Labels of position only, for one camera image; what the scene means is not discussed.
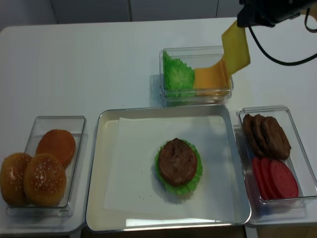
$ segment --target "red tomato slice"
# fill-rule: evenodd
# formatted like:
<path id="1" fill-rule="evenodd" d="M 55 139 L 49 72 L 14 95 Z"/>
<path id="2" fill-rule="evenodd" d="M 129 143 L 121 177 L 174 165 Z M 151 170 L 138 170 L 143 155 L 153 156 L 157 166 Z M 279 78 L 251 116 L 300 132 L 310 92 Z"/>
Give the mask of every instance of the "red tomato slice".
<path id="1" fill-rule="evenodd" d="M 272 184 L 281 198 L 298 197 L 298 186 L 292 172 L 281 161 L 272 161 L 270 164 Z"/>
<path id="2" fill-rule="evenodd" d="M 267 192 L 265 190 L 264 186 L 264 181 L 261 175 L 261 170 L 260 170 L 260 160 L 257 157 L 254 157 L 252 160 L 252 167 L 253 167 L 253 173 L 254 176 L 256 177 L 257 185 L 261 194 L 261 197 L 264 200 L 268 200 Z"/>
<path id="3" fill-rule="evenodd" d="M 269 199 L 279 199 L 281 197 L 278 196 L 278 192 L 272 183 L 272 177 L 269 172 L 270 163 L 271 163 L 271 160 L 269 158 L 261 159 L 261 172 L 262 172 L 262 177 L 264 181 L 264 186 L 267 191 L 267 195 Z"/>

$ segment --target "clear plastic container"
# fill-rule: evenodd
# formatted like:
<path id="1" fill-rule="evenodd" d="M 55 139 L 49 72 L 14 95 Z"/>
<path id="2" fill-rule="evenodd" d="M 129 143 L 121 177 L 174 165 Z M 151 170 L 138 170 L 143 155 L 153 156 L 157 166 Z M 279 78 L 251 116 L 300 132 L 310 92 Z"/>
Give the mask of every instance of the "clear plastic container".
<path id="1" fill-rule="evenodd" d="M 284 163 L 291 170 L 299 188 L 299 197 L 264 200 L 260 195 L 256 179 L 253 174 L 252 159 L 254 158 L 254 154 L 250 147 L 247 146 L 247 156 L 243 160 L 245 180 L 249 186 L 249 198 L 252 198 L 253 204 L 257 208 L 258 212 L 263 215 L 268 212 L 268 209 L 283 211 L 292 208 L 299 208 L 305 206 L 309 199 L 317 198 L 316 177 L 308 161 L 288 108 L 284 106 L 277 106 L 243 109 L 237 113 L 241 128 L 243 118 L 246 114 L 250 114 L 252 116 L 261 114 L 265 117 L 270 116 L 276 118 L 280 126 L 283 128 L 292 147 L 290 157 L 284 161 Z"/>
<path id="2" fill-rule="evenodd" d="M 28 205 L 24 207 L 8 206 L 7 214 L 13 216 L 57 216 L 71 215 L 70 194 L 72 191 L 73 176 L 80 151 L 86 119 L 84 117 L 37 117 L 25 148 L 25 153 L 35 156 L 36 149 L 42 137 L 50 130 L 63 129 L 69 131 L 75 139 L 76 150 L 71 163 L 65 169 L 66 189 L 63 198 L 56 206 L 38 207 Z"/>
<path id="3" fill-rule="evenodd" d="M 211 67 L 218 63 L 224 52 L 220 47 L 196 47 L 164 49 L 172 59 L 180 59 L 192 69 Z M 192 105 L 192 104 L 224 104 L 230 98 L 233 90 L 233 81 L 230 77 L 228 87 L 167 90 L 164 80 L 163 51 L 159 54 L 160 96 L 164 106 Z"/>

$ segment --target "white table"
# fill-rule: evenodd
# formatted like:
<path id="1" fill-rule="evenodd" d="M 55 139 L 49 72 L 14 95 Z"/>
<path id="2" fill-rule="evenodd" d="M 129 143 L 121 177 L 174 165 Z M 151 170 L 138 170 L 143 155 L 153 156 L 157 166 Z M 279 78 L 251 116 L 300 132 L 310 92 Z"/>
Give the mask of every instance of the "white table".
<path id="1" fill-rule="evenodd" d="M 5 214 L 0 199 L 0 235 L 68 234 L 85 222 L 85 207 L 97 119 L 109 109 L 159 106 L 159 51 L 221 45 L 233 18 L 161 22 L 10 27 L 0 34 L 0 162 L 24 151 L 37 116 L 83 115 L 88 140 L 76 178 L 72 217 L 21 219 Z M 300 17 L 275 28 L 254 29 L 269 54 L 298 60 L 317 52 L 317 35 Z M 286 105 L 317 174 L 317 60 L 284 67 L 266 59 L 247 31 L 252 63 L 233 76 L 231 111 Z M 256 225 L 317 222 L 317 201 L 305 217 L 274 215 Z"/>

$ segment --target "cheese slice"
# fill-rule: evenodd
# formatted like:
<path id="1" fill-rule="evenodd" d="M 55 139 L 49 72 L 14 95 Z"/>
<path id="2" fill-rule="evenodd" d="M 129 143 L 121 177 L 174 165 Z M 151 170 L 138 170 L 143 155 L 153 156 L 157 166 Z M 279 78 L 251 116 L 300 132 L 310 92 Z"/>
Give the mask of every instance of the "cheese slice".
<path id="1" fill-rule="evenodd" d="M 194 69 L 194 89 L 215 89 L 230 87 L 230 80 L 227 74 L 225 57 L 208 68 Z M 197 92 L 197 95 L 224 95 L 227 92 Z"/>
<path id="2" fill-rule="evenodd" d="M 246 31 L 238 27 L 237 21 L 223 33 L 222 45 L 230 76 L 250 64 Z"/>

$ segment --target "green lettuce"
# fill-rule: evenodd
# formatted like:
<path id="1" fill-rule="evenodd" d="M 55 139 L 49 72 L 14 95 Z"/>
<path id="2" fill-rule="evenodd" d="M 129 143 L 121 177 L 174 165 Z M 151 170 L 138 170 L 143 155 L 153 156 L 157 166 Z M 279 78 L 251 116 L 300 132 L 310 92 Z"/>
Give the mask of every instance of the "green lettuce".
<path id="1" fill-rule="evenodd" d="M 163 51 L 164 86 L 166 90 L 192 89 L 194 86 L 194 70 L 180 59 L 172 59 Z M 168 97 L 192 97 L 195 93 L 172 93 Z"/>
<path id="2" fill-rule="evenodd" d="M 196 173 L 195 173 L 194 177 L 192 178 L 192 180 L 190 180 L 187 184 L 180 185 L 177 187 L 172 186 L 167 181 L 165 181 L 159 173 L 159 153 L 162 150 L 162 148 L 164 147 L 164 145 L 166 145 L 168 142 L 166 142 L 164 145 L 161 146 L 161 148 L 159 149 L 159 151 L 156 154 L 155 159 L 154 159 L 155 171 L 156 171 L 156 174 L 158 176 L 158 179 L 164 185 L 165 189 L 168 192 L 174 193 L 177 195 L 183 195 L 183 194 L 186 194 L 188 192 L 193 192 L 196 189 L 198 182 L 200 181 L 200 177 L 203 175 L 203 164 L 202 164 L 202 160 L 200 158 L 200 155 L 199 155 L 196 147 L 186 140 L 182 140 L 182 141 L 184 141 L 186 144 L 188 144 L 190 146 L 190 148 L 194 151 L 194 153 L 196 154 L 196 157 L 197 157 Z"/>

